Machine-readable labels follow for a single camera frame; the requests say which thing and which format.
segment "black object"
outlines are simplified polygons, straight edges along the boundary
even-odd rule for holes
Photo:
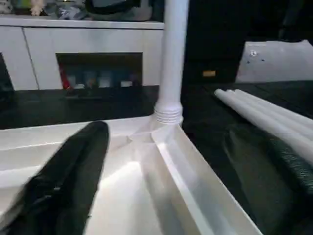
[[[231,126],[224,147],[263,234],[313,234],[311,165],[251,124]]]
[[[257,1],[190,1],[184,85],[235,81]]]
[[[20,192],[4,215],[8,235],[81,235],[109,144],[104,122],[71,136]]]
[[[85,8],[88,12],[93,14],[102,14],[102,15],[109,15],[115,14],[119,12],[126,12],[129,11],[132,7],[137,6],[137,0],[124,0],[116,4],[112,4],[106,7],[95,7],[93,5],[92,0],[85,1]]]

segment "white cabinet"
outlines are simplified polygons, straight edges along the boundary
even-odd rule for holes
[[[91,70],[96,70],[98,77],[108,77],[109,70],[115,84],[160,83],[163,23],[0,17],[1,22],[22,27],[39,89],[64,88],[60,71],[71,81],[68,71],[95,75]]]
[[[1,77],[11,80],[14,90],[36,90],[38,85],[21,27],[0,26]]]
[[[137,53],[141,55],[141,85],[159,85],[162,30],[24,28],[24,32],[40,89],[62,88],[58,55],[64,54],[72,55],[71,61],[82,58],[79,54],[87,55],[77,64],[80,67],[88,63],[92,67],[90,55],[99,58],[101,54],[100,59],[95,59],[101,69],[101,59],[104,68],[111,65],[105,57],[116,54],[123,60]]]

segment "white pipe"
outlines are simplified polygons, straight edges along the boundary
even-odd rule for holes
[[[231,97],[222,90],[216,90],[214,94],[252,124],[286,142],[299,156],[313,165],[313,146],[308,138],[291,130],[281,122],[266,116],[255,108],[248,107],[237,97]]]
[[[159,98],[155,106],[158,121],[180,123],[181,81],[184,62],[189,0],[167,0],[163,38],[163,71]]]
[[[267,108],[269,108],[269,109],[271,109],[271,110],[273,110],[273,111],[275,111],[275,112],[277,112],[277,113],[279,113],[281,115],[284,115],[284,116],[286,116],[286,117],[288,117],[288,118],[290,118],[290,119],[292,119],[292,120],[294,120],[296,122],[301,123],[302,125],[307,126],[310,129],[313,129],[313,120],[312,119],[309,119],[309,118],[307,118],[305,116],[302,116],[300,114],[294,113],[294,112],[292,112],[292,111],[290,111],[288,109],[285,109],[283,107],[280,107],[280,106],[275,105],[273,103],[270,103],[268,101],[260,99],[260,98],[258,98],[256,96],[253,96],[253,95],[251,95],[249,93],[246,93],[246,92],[243,92],[241,90],[235,90],[235,93],[240,94],[242,96],[245,96],[246,99],[251,99],[251,100],[253,100],[255,102],[258,102],[259,104],[261,104],[261,105],[263,105],[263,106],[265,106],[265,107],[267,107]]]
[[[301,123],[290,119],[287,116],[281,115],[274,110],[261,105],[260,103],[254,101],[253,99],[247,99],[245,96],[242,96],[240,93],[235,93],[231,90],[228,90],[227,93],[236,96],[242,102],[246,102],[247,105],[259,110],[263,114],[270,116],[271,118],[279,121],[280,123],[284,124],[285,126],[289,127],[290,129],[294,130],[295,132],[307,137],[309,140],[313,140],[313,130],[302,125]]]

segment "white surface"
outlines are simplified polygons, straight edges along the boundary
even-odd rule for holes
[[[246,42],[236,82],[313,80],[313,46],[307,41]]]
[[[24,33],[39,89],[62,89],[59,65],[50,29],[25,28]]]
[[[292,125],[291,128],[291,124],[286,122],[286,120],[274,119],[268,112],[260,110],[258,106],[252,106],[238,99],[233,93],[216,90],[215,95],[255,126],[279,137],[298,153],[299,156],[313,165],[312,141],[303,135],[301,130],[297,129],[296,125]]]
[[[182,82],[189,0],[167,0],[163,41],[162,77],[155,113],[160,122],[182,120]]]
[[[260,235],[178,125],[108,121],[111,141],[85,234]],[[0,211],[86,123],[0,131]]]
[[[21,28],[0,26],[0,53],[15,90],[38,89]]]
[[[159,84],[163,31],[25,28],[24,32],[40,89],[62,88],[56,53],[142,53],[143,85]]]
[[[163,31],[143,32],[142,74],[143,86],[160,85],[162,71]]]
[[[53,28],[116,28],[163,30],[160,22],[114,22],[114,21],[68,21],[53,20],[50,17],[0,15],[0,26],[53,27]]]

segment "cabinet door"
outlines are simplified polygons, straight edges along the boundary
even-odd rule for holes
[[[145,57],[144,30],[25,28],[24,32],[40,89],[152,85],[143,76],[153,74],[159,82],[159,73],[147,69],[159,70],[160,58],[153,61],[152,51]],[[150,48],[159,57],[161,41]]]
[[[0,27],[0,89],[38,89],[24,34],[19,27]]]

